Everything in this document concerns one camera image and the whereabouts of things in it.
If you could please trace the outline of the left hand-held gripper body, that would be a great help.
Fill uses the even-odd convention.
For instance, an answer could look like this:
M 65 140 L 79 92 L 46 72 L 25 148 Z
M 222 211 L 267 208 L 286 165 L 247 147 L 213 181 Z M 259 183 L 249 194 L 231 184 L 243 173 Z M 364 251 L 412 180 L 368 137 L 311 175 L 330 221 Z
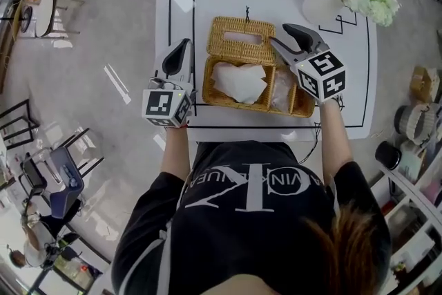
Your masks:
M 143 90 L 142 117 L 154 126 L 180 128 L 187 125 L 195 105 L 193 74 L 190 82 L 181 82 L 179 74 L 166 76 L 155 71 Z

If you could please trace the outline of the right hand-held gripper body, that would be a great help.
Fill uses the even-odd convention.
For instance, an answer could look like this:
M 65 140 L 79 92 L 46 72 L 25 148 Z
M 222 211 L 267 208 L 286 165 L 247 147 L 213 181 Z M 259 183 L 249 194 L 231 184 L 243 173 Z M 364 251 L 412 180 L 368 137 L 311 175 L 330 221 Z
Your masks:
M 296 62 L 294 68 L 300 87 L 319 104 L 346 89 L 346 66 L 330 49 Z

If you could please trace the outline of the wicker tissue basket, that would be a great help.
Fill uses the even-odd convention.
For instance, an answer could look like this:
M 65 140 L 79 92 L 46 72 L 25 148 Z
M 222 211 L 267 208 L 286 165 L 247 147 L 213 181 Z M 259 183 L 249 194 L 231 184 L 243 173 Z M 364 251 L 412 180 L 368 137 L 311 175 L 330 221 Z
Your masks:
M 277 69 L 290 71 L 273 54 L 269 38 L 276 34 L 273 24 L 237 17 L 214 17 L 209 33 L 202 99 L 212 106 L 223 106 L 262 113 L 275 113 L 292 117 L 311 117 L 315 102 L 314 99 L 299 87 L 297 79 L 291 90 L 291 105 L 289 113 L 283 113 L 271 107 L 273 82 Z M 214 88 L 215 81 L 211 78 L 214 66 L 219 62 L 226 62 L 234 66 L 244 64 L 261 65 L 266 77 L 267 87 L 258 101 L 254 104 L 236 102 Z

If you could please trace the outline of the person's left forearm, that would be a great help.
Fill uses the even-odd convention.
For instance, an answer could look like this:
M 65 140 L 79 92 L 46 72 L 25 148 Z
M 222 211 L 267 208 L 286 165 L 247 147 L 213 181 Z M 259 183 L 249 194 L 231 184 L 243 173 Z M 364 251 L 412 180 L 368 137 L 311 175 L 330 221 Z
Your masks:
M 166 129 L 165 150 L 160 171 L 185 181 L 191 172 L 187 128 Z

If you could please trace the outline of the person's right forearm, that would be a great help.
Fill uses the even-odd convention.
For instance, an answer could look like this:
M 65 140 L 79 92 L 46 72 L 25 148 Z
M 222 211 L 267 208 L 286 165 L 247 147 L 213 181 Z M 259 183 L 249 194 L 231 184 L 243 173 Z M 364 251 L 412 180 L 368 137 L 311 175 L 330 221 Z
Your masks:
M 329 185 L 342 166 L 353 160 L 340 107 L 334 99 L 320 105 L 323 180 Z

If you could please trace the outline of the white vase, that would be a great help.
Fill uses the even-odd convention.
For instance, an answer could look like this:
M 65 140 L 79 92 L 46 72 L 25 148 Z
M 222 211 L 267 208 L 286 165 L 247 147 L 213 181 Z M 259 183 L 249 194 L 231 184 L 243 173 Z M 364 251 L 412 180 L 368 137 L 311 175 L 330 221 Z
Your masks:
M 342 0 L 304 0 L 302 13 L 309 23 L 320 25 L 335 20 L 343 7 Z

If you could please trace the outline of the clear plastic packet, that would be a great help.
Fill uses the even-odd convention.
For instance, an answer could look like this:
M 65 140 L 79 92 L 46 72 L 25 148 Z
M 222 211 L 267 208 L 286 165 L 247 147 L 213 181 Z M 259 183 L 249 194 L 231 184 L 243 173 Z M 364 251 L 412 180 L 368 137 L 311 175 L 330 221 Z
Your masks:
M 277 69 L 275 72 L 271 107 L 283 113 L 289 113 L 291 105 L 291 90 L 296 83 L 291 71 Z

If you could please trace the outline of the grey woven basket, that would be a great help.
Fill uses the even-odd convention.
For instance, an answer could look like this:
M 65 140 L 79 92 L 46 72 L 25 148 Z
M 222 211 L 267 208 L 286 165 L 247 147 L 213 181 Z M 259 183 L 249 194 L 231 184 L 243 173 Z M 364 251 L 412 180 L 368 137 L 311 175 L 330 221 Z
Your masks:
M 400 106 L 394 116 L 394 128 L 399 135 L 422 147 L 430 141 L 435 131 L 438 112 L 437 104 Z

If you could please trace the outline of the black cylinder container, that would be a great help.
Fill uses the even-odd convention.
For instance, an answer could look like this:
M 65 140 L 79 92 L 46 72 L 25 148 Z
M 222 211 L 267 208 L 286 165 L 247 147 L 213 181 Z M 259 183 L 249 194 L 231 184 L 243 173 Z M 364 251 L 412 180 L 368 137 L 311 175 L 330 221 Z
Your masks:
M 375 151 L 375 159 L 386 169 L 393 171 L 402 158 L 401 151 L 388 141 L 381 142 Z

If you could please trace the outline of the blue chair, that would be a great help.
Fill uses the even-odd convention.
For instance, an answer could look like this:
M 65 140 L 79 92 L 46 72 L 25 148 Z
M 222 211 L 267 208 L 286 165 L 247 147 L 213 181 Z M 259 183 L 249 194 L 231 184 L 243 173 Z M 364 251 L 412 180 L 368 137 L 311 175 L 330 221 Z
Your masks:
M 85 137 L 89 130 L 90 129 L 87 128 L 80 133 L 72 135 L 49 154 L 55 171 L 64 184 L 64 188 L 61 191 L 50 193 L 49 201 L 53 218 L 62 219 L 65 217 L 84 190 L 84 178 L 104 161 L 104 157 L 100 157 L 100 159 L 84 170 L 89 162 L 78 166 L 70 154 L 69 147 L 77 140 Z

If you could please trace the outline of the small round white table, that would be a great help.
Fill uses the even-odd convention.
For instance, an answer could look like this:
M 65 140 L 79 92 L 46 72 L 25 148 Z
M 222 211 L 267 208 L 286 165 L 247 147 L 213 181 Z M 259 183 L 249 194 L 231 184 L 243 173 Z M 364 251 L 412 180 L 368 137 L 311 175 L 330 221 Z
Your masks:
M 35 15 L 35 29 L 31 36 L 21 36 L 20 39 L 55 39 L 50 34 L 60 34 L 59 39 L 66 39 L 67 35 L 79 35 L 80 31 L 56 29 L 54 27 L 56 12 L 58 10 L 67 11 L 69 8 L 81 7 L 84 0 L 40 0 L 39 3 L 32 4 L 32 13 Z

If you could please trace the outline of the black office chair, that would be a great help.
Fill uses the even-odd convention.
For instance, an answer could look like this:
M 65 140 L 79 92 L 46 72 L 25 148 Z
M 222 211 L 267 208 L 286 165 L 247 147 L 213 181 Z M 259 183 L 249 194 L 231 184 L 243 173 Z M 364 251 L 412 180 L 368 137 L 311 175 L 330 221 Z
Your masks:
M 25 154 L 20 167 L 22 174 L 18 179 L 26 195 L 30 198 L 40 196 L 46 190 L 48 183 L 29 153 Z

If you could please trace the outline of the person's black t-shirt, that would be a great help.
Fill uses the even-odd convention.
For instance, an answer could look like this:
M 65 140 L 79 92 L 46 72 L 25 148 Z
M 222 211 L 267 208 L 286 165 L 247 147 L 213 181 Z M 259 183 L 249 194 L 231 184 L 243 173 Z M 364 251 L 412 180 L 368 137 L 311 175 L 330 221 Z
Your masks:
M 280 295 L 375 295 L 385 218 L 355 162 L 325 187 L 285 143 L 201 143 L 189 181 L 162 172 L 115 252 L 117 295 L 201 295 L 256 276 Z

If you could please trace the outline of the white shelf unit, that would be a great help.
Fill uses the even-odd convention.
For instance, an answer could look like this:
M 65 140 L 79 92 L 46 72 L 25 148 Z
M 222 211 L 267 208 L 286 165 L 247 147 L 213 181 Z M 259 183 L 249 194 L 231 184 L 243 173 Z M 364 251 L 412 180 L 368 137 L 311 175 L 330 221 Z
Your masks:
M 392 239 L 379 295 L 442 295 L 442 142 L 426 152 L 418 175 L 377 162 L 372 192 Z

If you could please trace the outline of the black metal frame stool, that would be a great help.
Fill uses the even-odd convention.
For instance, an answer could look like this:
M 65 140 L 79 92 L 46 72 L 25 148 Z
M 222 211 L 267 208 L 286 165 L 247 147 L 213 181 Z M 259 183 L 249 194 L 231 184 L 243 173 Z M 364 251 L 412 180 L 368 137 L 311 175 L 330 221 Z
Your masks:
M 6 151 L 34 142 L 38 128 L 38 121 L 31 115 L 29 99 L 0 112 L 0 138 Z

